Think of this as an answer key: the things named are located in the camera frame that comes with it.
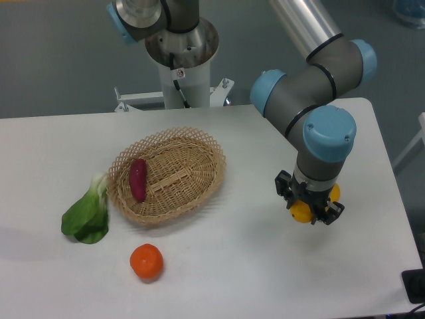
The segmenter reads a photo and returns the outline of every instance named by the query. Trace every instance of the orange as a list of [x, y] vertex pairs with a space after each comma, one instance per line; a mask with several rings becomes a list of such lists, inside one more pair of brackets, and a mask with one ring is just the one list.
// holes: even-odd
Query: orange
[[130, 257], [130, 266], [142, 279], [156, 278], [164, 267], [161, 252], [151, 244], [144, 244], [135, 249]]

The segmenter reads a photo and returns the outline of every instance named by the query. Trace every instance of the blue joint cap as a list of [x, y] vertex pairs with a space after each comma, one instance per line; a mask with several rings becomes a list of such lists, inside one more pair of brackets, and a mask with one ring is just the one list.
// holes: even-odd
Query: blue joint cap
[[357, 45], [363, 59], [363, 75], [360, 83], [369, 81], [377, 72], [378, 58], [373, 50], [373, 47], [363, 40], [351, 40], [352, 43]]
[[118, 30], [122, 39], [124, 40], [124, 43], [127, 44], [127, 45], [132, 45], [132, 44], [136, 43], [134, 41], [134, 39], [131, 37], [131, 35], [128, 33], [126, 28], [123, 26], [120, 18], [118, 17], [117, 13], [115, 12], [115, 9], [114, 9], [114, 6], [112, 5], [112, 3], [110, 3], [109, 5], [106, 6], [106, 10], [108, 11], [109, 16], [111, 17], [112, 22], [115, 25], [115, 28]]
[[250, 100], [262, 116], [264, 116], [264, 109], [274, 86], [285, 75], [286, 73], [281, 70], [269, 70], [257, 78], [257, 81], [252, 86]]
[[304, 122], [307, 149], [327, 163], [343, 161], [353, 149], [356, 122], [348, 111], [333, 105], [312, 110]]

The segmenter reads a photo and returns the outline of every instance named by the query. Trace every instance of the yellow fruit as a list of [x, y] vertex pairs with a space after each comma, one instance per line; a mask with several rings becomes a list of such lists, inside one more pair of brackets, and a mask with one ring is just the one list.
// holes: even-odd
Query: yellow fruit
[[313, 220], [313, 214], [310, 208], [303, 201], [297, 200], [290, 208], [292, 217], [300, 223], [310, 223]]
[[[333, 186], [331, 193], [329, 194], [329, 197], [331, 198], [331, 202], [338, 201], [340, 196], [341, 196], [341, 190], [338, 184], [335, 184]], [[308, 205], [300, 200], [297, 200], [291, 206], [290, 212], [292, 214], [292, 217], [299, 223], [310, 223], [314, 218]]]

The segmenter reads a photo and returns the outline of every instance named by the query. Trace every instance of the gray floor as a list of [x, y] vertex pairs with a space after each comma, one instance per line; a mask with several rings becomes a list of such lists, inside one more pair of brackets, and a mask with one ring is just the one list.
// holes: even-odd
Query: gray floor
[[[113, 28], [108, 2], [0, 3], [0, 118], [112, 112], [114, 86], [122, 94], [160, 90], [143, 44], [125, 46]], [[398, 23], [391, 2], [324, 4], [348, 38], [364, 39], [377, 52], [375, 79], [346, 97], [373, 103], [393, 160], [419, 131], [418, 116], [425, 112], [425, 31]], [[212, 84], [224, 76], [235, 80], [234, 104], [249, 103], [261, 71], [280, 68], [291, 75], [305, 67], [265, 0], [201, 0], [201, 15], [220, 35]], [[397, 176], [415, 234], [425, 232], [424, 159], [422, 151]]]

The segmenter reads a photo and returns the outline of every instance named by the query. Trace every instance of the white sticker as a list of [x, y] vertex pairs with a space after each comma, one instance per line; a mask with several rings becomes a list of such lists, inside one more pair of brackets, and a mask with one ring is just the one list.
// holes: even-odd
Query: white sticker
[[184, 68], [176, 68], [175, 70], [171, 71], [171, 78], [173, 80], [180, 80], [181, 78], [185, 78], [186, 73]]

